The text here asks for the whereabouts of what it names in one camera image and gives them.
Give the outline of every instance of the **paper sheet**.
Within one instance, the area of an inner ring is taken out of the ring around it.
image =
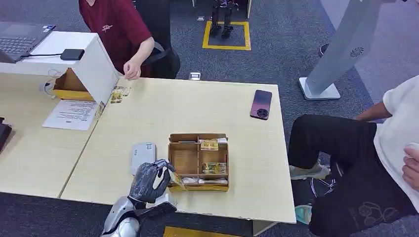
[[[42,126],[87,131],[96,109],[96,102],[61,100]]]

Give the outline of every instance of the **black pants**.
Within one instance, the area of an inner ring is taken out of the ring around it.
[[[377,125],[347,118],[303,115],[293,124],[289,163],[312,168],[319,152],[348,168],[335,190],[315,200],[310,231],[321,237],[347,237],[417,212],[379,161]]]

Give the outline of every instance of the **human hand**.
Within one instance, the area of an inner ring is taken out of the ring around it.
[[[159,178],[162,176],[163,167],[167,168],[163,175],[163,180],[157,188],[154,189],[153,184],[156,176]],[[173,165],[164,159],[157,160],[152,164],[144,163],[140,165],[134,176],[134,180],[132,181],[128,196],[138,201],[155,203],[156,198],[163,195],[170,182],[169,170],[175,172]]]
[[[141,64],[137,60],[131,58],[128,62],[124,64],[124,73],[125,79],[127,80],[137,80],[141,76]]]
[[[412,147],[404,149],[407,156],[403,158],[406,165],[403,166],[403,179],[413,189],[419,191],[419,150]]]

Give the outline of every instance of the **red shirt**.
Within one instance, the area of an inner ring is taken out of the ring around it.
[[[99,34],[115,68],[124,74],[124,64],[151,37],[131,0],[96,0],[93,6],[79,0],[79,9],[86,25]],[[149,72],[141,68],[141,76]]]

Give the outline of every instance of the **purple phone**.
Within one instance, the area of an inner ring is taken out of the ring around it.
[[[257,119],[268,120],[269,109],[271,108],[272,93],[264,90],[256,90],[253,104],[251,105],[250,116]]]

